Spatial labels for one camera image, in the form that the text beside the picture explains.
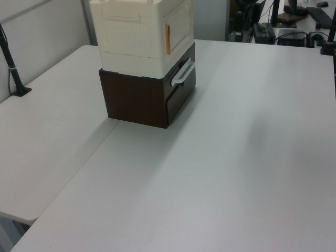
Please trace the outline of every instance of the drawer handle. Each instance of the drawer handle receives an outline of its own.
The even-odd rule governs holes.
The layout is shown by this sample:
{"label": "drawer handle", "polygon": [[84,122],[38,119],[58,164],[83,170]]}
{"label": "drawer handle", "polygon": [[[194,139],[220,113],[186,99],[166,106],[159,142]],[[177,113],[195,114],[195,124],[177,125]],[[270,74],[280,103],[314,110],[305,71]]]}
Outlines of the drawer handle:
{"label": "drawer handle", "polygon": [[172,79],[171,85],[172,87],[177,83],[183,83],[189,74],[194,70],[195,62],[191,61],[191,58],[187,60],[187,62],[183,65],[183,67],[177,72],[177,74]]}

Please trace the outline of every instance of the cream plastic container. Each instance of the cream plastic container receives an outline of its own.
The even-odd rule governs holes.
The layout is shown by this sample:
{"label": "cream plastic container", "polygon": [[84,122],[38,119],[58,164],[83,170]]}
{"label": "cream plastic container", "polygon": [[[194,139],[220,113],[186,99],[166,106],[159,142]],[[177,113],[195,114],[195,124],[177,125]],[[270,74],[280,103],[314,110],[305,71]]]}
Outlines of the cream plastic container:
{"label": "cream plastic container", "polygon": [[194,42],[192,0],[92,0],[102,67],[163,78]]}

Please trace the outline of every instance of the office desk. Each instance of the office desk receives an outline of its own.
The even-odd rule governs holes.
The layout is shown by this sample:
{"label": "office desk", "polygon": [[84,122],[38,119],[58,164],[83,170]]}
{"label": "office desk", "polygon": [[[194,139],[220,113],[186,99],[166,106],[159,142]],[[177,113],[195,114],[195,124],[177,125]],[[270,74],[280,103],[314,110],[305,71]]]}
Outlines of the office desk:
{"label": "office desk", "polygon": [[107,118],[96,47],[84,46],[0,104],[0,215],[26,224],[118,122]]}
{"label": "office desk", "polygon": [[[322,0],[310,0],[309,2],[306,2],[304,0],[298,0],[298,5],[302,6],[302,7],[316,7],[317,3],[322,2]],[[322,8],[322,10],[324,10],[332,19],[334,12],[335,12],[335,7],[336,7],[336,1],[335,0],[329,0],[327,1],[329,3],[328,7]],[[273,0],[266,0],[265,2],[265,6],[263,9],[263,14],[266,12],[267,8],[273,3]],[[287,1],[285,0],[280,0],[280,4],[279,4],[279,12],[278,14],[282,14],[284,13],[284,4],[288,4]],[[264,15],[259,23],[267,23],[268,22],[268,12],[266,15]],[[297,28],[274,28],[275,34],[276,36],[278,36],[279,33],[279,29],[293,29],[293,30],[303,30],[306,33],[310,33],[310,32],[318,32],[315,30],[315,25],[316,25],[316,21],[310,16],[308,15],[307,17],[305,17],[303,20],[300,20],[298,22],[296,22],[297,24]],[[329,34],[329,29],[321,29],[319,32],[323,32],[326,33],[327,35]]]}
{"label": "office desk", "polygon": [[333,251],[332,57],[196,41],[196,74],[168,129],[121,121],[13,252]]}

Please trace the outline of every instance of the white handle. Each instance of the white handle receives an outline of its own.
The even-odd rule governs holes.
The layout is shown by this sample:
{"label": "white handle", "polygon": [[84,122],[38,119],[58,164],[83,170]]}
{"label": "white handle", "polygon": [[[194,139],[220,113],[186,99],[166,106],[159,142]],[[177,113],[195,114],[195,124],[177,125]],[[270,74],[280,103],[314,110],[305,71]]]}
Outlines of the white handle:
{"label": "white handle", "polygon": [[[117,2],[118,0],[104,0],[104,2]],[[154,0],[146,0],[146,3],[153,4]]]}
{"label": "white handle", "polygon": [[183,65],[183,67],[177,72],[177,74],[172,79],[171,85],[172,87],[177,83],[183,83],[189,74],[194,70],[195,62],[191,61],[191,58],[187,60],[187,62]]}

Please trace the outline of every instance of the dark brown box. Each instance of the dark brown box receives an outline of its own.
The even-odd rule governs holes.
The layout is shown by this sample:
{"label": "dark brown box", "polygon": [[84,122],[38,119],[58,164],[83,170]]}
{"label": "dark brown box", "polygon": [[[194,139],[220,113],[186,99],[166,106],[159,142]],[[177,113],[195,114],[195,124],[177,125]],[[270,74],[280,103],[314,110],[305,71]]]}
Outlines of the dark brown box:
{"label": "dark brown box", "polygon": [[162,79],[122,75],[99,70],[109,118],[168,128],[196,85],[195,69],[183,83],[171,86],[171,80],[191,58],[193,44]]}

